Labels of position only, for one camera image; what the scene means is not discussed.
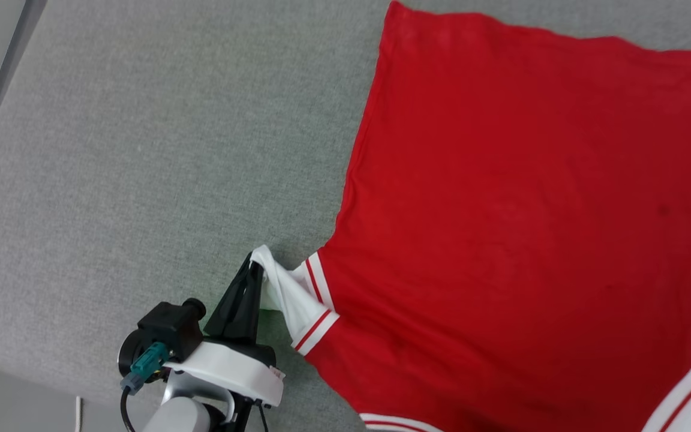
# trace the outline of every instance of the red fabric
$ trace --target red fabric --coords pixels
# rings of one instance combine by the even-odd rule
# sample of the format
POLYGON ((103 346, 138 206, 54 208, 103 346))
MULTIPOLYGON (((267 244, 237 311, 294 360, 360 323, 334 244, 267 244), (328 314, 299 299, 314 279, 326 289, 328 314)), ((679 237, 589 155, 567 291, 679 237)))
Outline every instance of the red fabric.
POLYGON ((393 3, 319 257, 360 413, 641 430, 691 367, 691 52, 393 3))

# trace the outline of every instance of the cable connector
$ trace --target cable connector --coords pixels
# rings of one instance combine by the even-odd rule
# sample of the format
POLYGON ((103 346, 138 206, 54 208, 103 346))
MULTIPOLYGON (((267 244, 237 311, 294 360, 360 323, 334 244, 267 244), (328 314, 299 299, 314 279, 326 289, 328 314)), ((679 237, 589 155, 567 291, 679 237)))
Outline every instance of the cable connector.
POLYGON ((162 342, 154 342, 132 363, 129 374, 121 380, 121 390, 129 388, 132 396, 143 388, 146 380, 161 369, 164 362, 170 360, 170 350, 162 342))

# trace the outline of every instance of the black cable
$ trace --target black cable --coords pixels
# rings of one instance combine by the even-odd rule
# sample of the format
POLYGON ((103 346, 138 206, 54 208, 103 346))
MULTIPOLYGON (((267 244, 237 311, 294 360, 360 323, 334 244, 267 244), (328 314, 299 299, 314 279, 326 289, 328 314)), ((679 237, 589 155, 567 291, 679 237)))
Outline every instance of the black cable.
POLYGON ((130 416, 127 415, 127 396, 129 395, 130 388, 126 386, 124 388, 124 391, 121 392, 121 401, 119 403, 119 409, 121 410, 121 421, 124 422, 124 427, 126 427, 127 432, 135 432, 135 428, 132 427, 132 423, 130 422, 130 416))
POLYGON ((268 432, 268 424, 266 423, 266 413, 263 412, 263 405, 258 405, 258 408, 260 408, 260 418, 263 419, 263 429, 268 432))

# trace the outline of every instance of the gray cushion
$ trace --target gray cushion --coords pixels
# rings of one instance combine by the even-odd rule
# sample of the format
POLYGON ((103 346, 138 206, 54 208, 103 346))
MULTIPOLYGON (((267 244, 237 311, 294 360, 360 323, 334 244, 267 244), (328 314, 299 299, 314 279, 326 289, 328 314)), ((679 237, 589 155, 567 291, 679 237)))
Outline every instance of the gray cushion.
MULTIPOLYGON (((691 49, 691 2, 409 5, 691 49)), ((291 267, 323 244, 386 8, 50 0, 0 108, 0 369, 115 404, 117 349, 154 304, 214 307, 255 246, 291 267)), ((272 430, 363 429, 277 314, 261 332, 289 375, 272 430)))

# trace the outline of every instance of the white cable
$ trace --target white cable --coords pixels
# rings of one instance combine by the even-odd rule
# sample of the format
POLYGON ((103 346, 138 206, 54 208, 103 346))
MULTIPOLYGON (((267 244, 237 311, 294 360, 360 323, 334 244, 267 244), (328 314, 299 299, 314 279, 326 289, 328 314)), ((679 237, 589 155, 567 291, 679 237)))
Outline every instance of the white cable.
POLYGON ((82 398, 76 397, 76 427, 74 432, 82 432, 82 398))

